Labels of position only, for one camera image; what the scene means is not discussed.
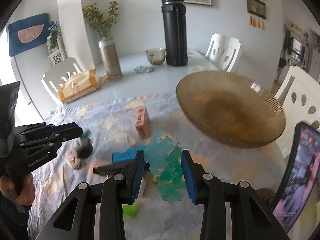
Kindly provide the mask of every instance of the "wall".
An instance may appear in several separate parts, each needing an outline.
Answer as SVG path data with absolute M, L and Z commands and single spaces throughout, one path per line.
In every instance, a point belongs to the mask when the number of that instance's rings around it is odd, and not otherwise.
M 306 48 L 304 60 L 308 65 L 310 51 L 312 50 L 315 39 L 312 33 L 320 34 L 320 26 L 317 23 L 316 19 L 313 17 L 312 13 L 308 9 L 308 7 L 304 4 L 302 0 L 282 0 L 283 5 L 283 19 L 284 23 L 287 21 L 291 21 L 297 24 L 303 31 L 308 32 L 309 38 L 308 43 L 310 44 L 309 48 Z M 282 70 L 281 76 L 279 77 L 279 81 L 283 82 L 285 76 L 287 75 L 290 68 L 290 64 L 287 63 L 285 68 Z
M 95 0 L 103 13 L 113 0 Z M 113 28 L 119 55 L 164 46 L 161 0 L 116 0 L 118 22 Z M 265 0 L 266 30 L 249 25 L 246 0 L 213 0 L 213 6 L 187 4 L 187 34 L 190 48 L 209 46 L 214 33 L 240 39 L 244 45 L 237 72 L 270 89 L 276 74 L 282 43 L 281 0 Z
M 92 30 L 85 26 L 82 14 L 82 1 L 58 0 L 58 12 L 63 41 L 69 57 L 74 57 L 83 69 L 93 69 L 102 63 L 99 54 L 98 39 L 90 34 Z
M 81 0 L 81 7 L 84 8 L 88 4 L 94 3 L 94 0 Z M 90 51 L 92 54 L 93 62 L 95 66 L 98 66 L 99 64 L 102 64 L 102 58 L 99 50 L 98 42 L 100 40 L 99 35 L 96 31 L 92 30 L 92 28 L 89 26 L 87 21 L 83 19 L 85 31 L 88 37 L 88 42 L 90 46 Z
M 11 16 L 9 23 L 44 12 L 49 14 L 50 19 L 54 21 L 58 20 L 57 0 L 23 0 Z M 30 98 L 43 118 L 46 118 L 49 111 L 57 107 L 57 104 L 52 100 L 41 83 L 43 74 L 52 67 L 48 56 L 46 44 L 15 56 L 15 62 Z

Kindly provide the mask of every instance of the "gold vase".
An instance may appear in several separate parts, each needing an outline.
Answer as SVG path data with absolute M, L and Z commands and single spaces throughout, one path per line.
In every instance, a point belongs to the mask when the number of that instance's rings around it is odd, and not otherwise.
M 99 49 L 109 81 L 115 82 L 120 80 L 122 72 L 114 39 L 102 38 L 99 41 Z

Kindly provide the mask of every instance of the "finger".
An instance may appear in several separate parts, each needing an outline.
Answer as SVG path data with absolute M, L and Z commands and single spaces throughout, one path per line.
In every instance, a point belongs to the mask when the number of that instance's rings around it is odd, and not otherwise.
M 0 177 L 0 191 L 3 196 L 10 198 L 9 190 L 14 189 L 14 183 L 7 176 Z
M 28 201 L 24 204 L 24 206 L 30 206 L 36 198 L 36 193 L 34 192 L 29 198 Z
M 33 185 L 33 177 L 31 174 L 24 178 L 23 188 L 21 194 L 17 197 L 17 203 L 19 205 L 29 205 L 33 202 L 35 194 L 35 187 Z
M 30 185 L 24 187 L 21 194 L 17 197 L 16 201 L 19 205 L 28 205 L 28 203 L 34 200 L 33 196 L 35 194 L 35 187 Z
M 1 176 L 0 177 L 0 189 L 1 190 L 14 189 L 14 183 L 7 176 Z

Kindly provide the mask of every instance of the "water bottle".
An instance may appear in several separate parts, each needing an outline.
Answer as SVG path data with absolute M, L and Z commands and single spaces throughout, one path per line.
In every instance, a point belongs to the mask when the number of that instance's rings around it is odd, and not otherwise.
M 183 0 L 162 0 L 167 64 L 185 66 L 187 55 L 186 7 Z

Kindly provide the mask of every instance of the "dried flower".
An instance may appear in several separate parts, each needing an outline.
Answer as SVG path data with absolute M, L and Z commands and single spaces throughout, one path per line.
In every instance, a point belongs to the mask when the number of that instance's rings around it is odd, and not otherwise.
M 84 7 L 83 15 L 87 19 L 90 27 L 97 31 L 100 38 L 109 38 L 111 36 L 111 27 L 116 23 L 116 18 L 118 14 L 118 3 L 116 1 L 109 3 L 108 19 L 103 19 L 103 14 L 98 10 L 97 4 L 89 4 Z

